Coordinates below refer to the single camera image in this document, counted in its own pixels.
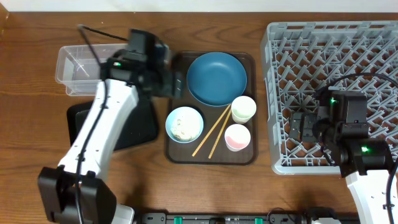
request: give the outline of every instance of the white cup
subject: white cup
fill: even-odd
[[[232,102],[232,119],[238,124],[244,124],[256,113],[256,102],[248,96],[240,96]]]
[[[226,147],[233,152],[238,152],[249,145],[251,135],[242,124],[232,124],[225,130],[224,138]]]

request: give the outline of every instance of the pink cup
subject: pink cup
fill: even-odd
[[[226,147],[233,152],[238,152],[250,143],[250,131],[242,124],[229,126],[224,134]]]

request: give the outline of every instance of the clear plastic container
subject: clear plastic container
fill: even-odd
[[[93,45],[101,62],[105,62],[126,44]],[[87,45],[65,46],[58,54],[55,81],[64,84],[70,96],[93,96],[100,81],[100,68]]]

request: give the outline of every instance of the blue bowl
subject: blue bowl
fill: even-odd
[[[235,57],[212,52],[191,64],[187,82],[189,91],[198,101],[210,106],[225,106],[243,94],[248,78]]]
[[[177,139],[176,137],[174,137],[174,135],[172,134],[171,129],[172,129],[173,122],[176,119],[181,118],[182,116],[186,116],[187,118],[190,118],[191,120],[197,120],[199,122],[198,136],[196,136],[194,139],[191,139],[189,141],[181,141],[181,140]],[[193,142],[201,135],[202,131],[203,131],[203,118],[201,117],[200,113],[197,110],[195,110],[191,107],[182,106],[177,109],[174,109],[168,115],[168,117],[166,119],[166,133],[169,135],[169,137],[171,139],[173,139],[176,142],[179,142],[179,143]]]

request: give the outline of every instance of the wooden chopstick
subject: wooden chopstick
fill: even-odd
[[[214,150],[216,149],[216,146],[217,146],[217,144],[218,144],[218,140],[220,140],[220,137],[221,137],[222,133],[224,132],[225,125],[226,125],[226,123],[227,123],[227,121],[228,121],[228,119],[229,119],[230,116],[231,116],[231,110],[229,110],[228,115],[227,115],[226,118],[225,118],[223,127],[221,127],[220,133],[218,133],[216,142],[214,143],[214,146],[213,146],[213,148],[211,149],[211,153],[210,153],[210,155],[209,155],[209,159],[211,159],[211,157],[213,156],[213,152],[214,152]]]
[[[228,105],[227,108],[224,110],[224,112],[221,114],[221,116],[218,118],[218,120],[216,121],[216,123],[213,125],[213,127],[211,127],[210,131],[207,133],[207,135],[205,136],[205,138],[202,140],[202,142],[199,144],[199,146],[197,147],[197,149],[195,150],[195,152],[193,152],[192,156],[195,156],[197,154],[197,152],[199,151],[199,149],[201,148],[201,146],[205,143],[205,141],[207,140],[207,138],[209,137],[209,135],[211,134],[211,132],[214,130],[214,128],[217,126],[217,124],[219,123],[219,121],[221,121],[222,117],[224,116],[224,114],[228,111],[229,107],[231,105]]]

